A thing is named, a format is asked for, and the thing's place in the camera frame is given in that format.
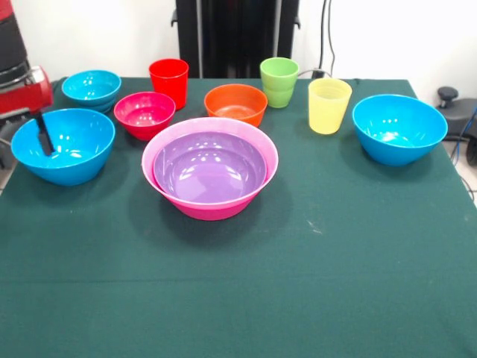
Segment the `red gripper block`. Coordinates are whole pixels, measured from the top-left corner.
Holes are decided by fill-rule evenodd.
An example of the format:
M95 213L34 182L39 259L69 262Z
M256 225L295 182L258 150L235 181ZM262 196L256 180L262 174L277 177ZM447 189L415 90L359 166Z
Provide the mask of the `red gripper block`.
M54 146L40 111L52 104L52 85L41 66L33 67L20 79L1 85L1 117L35 114L39 128L38 138L46 156L53 154Z

